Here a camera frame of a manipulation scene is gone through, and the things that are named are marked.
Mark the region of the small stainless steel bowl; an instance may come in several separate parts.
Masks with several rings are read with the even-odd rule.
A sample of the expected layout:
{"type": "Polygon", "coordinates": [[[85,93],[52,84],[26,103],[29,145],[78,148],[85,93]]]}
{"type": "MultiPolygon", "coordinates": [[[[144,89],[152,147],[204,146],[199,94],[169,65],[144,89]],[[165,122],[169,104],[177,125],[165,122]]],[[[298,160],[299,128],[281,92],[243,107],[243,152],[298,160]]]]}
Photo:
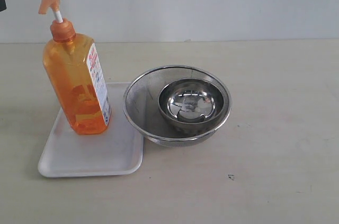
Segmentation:
{"type": "Polygon", "coordinates": [[[181,78],[164,86],[158,108],[173,127],[200,131],[214,126],[228,111],[229,98],[221,87],[198,78],[181,78]]]}

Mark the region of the white rectangular plastic tray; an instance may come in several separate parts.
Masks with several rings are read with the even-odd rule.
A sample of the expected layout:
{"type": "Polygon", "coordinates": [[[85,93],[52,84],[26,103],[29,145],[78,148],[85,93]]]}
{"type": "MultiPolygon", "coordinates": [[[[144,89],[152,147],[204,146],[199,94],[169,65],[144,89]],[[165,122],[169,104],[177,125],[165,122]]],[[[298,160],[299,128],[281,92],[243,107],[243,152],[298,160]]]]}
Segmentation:
{"type": "Polygon", "coordinates": [[[142,163],[143,136],[128,122],[124,92],[128,83],[108,83],[112,119],[99,135],[76,134],[59,111],[41,154],[38,171],[44,177],[127,175],[142,163]]]}

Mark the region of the orange pump soap bottle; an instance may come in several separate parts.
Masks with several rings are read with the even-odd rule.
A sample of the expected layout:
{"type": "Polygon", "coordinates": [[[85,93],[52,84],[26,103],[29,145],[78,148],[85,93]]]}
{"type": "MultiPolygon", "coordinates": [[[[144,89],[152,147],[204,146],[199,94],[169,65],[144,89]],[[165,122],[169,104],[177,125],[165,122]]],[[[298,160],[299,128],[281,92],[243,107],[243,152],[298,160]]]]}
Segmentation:
{"type": "Polygon", "coordinates": [[[79,135],[100,134],[108,128],[112,109],[95,41],[77,33],[59,5],[60,0],[40,3],[39,14],[50,8],[55,17],[43,65],[71,128],[79,135]]]}

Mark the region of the steel mesh colander basin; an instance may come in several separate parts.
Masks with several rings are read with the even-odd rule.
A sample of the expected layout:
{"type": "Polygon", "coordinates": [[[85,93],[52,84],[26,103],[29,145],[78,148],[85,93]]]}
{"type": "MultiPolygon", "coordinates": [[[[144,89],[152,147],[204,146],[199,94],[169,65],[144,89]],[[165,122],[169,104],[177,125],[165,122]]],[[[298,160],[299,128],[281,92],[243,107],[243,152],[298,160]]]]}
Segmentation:
{"type": "Polygon", "coordinates": [[[124,113],[130,124],[144,138],[165,147],[186,147],[199,144],[211,137],[227,121],[232,107],[231,94],[226,85],[213,74],[185,65],[168,65],[146,71],[130,83],[124,93],[124,113]],[[212,127],[200,131],[173,127],[161,115],[158,95],[170,82],[181,78],[204,79],[221,87],[229,98],[228,111],[212,127]]]}

